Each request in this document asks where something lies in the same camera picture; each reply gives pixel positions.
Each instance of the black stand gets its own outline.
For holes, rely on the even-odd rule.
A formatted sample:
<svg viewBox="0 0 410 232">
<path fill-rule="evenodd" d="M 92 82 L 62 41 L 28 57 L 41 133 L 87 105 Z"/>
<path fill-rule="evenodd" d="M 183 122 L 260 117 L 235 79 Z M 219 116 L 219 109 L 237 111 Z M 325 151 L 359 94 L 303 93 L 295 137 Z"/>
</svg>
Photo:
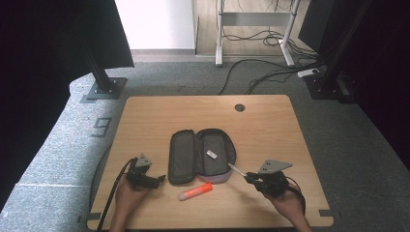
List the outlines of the black stand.
<svg viewBox="0 0 410 232">
<path fill-rule="evenodd" d="M 342 81 L 339 77 L 341 70 L 345 66 L 347 49 L 354 33 L 362 22 L 372 0 L 366 0 L 355 17 L 346 33 L 340 36 L 340 43 L 336 48 L 335 55 L 330 63 L 329 68 L 323 76 L 313 75 L 304 77 L 310 96 L 319 100 L 348 100 L 351 99 L 349 94 L 345 95 L 341 91 Z"/>
<path fill-rule="evenodd" d="M 125 77 L 108 77 L 104 69 L 97 64 L 90 48 L 85 44 L 84 52 L 88 67 L 90 67 L 96 82 L 91 87 L 86 100 L 117 100 L 120 98 L 127 79 Z"/>
</svg>

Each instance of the red marker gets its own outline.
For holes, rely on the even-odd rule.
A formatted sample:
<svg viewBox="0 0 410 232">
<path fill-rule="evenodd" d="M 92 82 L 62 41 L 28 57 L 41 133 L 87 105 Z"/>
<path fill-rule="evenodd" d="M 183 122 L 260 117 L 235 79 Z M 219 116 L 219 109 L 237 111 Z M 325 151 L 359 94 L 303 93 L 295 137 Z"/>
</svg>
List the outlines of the red marker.
<svg viewBox="0 0 410 232">
<path fill-rule="evenodd" d="M 212 185 L 211 185 L 211 183 L 208 183 L 208 184 L 202 185 L 200 187 L 191 188 L 191 189 L 188 189 L 186 191 L 183 191 L 183 192 L 179 193 L 178 194 L 178 199 L 180 201 L 187 200 L 187 199 L 190 199 L 190 198 L 195 197 L 197 195 L 200 195 L 202 193 L 208 192 L 210 190 L 212 190 Z"/>
</svg>

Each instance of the white wall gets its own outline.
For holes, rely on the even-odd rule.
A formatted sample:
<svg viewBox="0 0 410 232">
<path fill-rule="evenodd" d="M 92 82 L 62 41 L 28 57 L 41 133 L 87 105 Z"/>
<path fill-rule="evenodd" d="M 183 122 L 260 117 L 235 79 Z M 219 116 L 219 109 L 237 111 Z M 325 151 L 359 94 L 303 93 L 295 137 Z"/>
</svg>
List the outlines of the white wall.
<svg viewBox="0 0 410 232">
<path fill-rule="evenodd" d="M 116 0 L 130 49 L 195 49 L 194 0 Z"/>
</svg>

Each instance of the pencil case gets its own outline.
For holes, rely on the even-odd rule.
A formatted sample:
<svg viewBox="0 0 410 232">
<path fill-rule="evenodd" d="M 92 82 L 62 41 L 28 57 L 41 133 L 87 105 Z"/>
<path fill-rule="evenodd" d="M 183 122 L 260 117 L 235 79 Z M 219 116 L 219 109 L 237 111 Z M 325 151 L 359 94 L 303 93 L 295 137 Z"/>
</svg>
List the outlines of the pencil case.
<svg viewBox="0 0 410 232">
<path fill-rule="evenodd" d="M 225 182 L 232 171 L 228 163 L 236 161 L 232 140 L 219 129 L 177 131 L 169 147 L 168 181 L 172 185 L 189 183 L 196 175 L 206 183 Z"/>
</svg>

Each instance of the hand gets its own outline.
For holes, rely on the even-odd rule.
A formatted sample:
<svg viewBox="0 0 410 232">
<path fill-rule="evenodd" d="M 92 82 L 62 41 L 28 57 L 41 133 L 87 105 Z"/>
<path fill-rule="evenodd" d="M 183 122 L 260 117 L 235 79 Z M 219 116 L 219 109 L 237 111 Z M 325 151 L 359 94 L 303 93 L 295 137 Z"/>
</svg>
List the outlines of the hand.
<svg viewBox="0 0 410 232">
<path fill-rule="evenodd" d="M 293 184 L 289 183 L 289 186 L 293 189 L 299 190 Z M 263 195 L 272 202 L 277 211 L 282 216 L 287 218 L 298 231 L 312 231 L 307 219 L 304 216 L 302 203 L 294 192 L 287 190 L 278 197 L 274 197 L 266 193 L 263 193 Z"/>
<path fill-rule="evenodd" d="M 134 187 L 123 175 L 115 192 L 115 213 L 109 231 L 124 231 L 132 212 L 139 206 L 150 190 Z"/>
</svg>

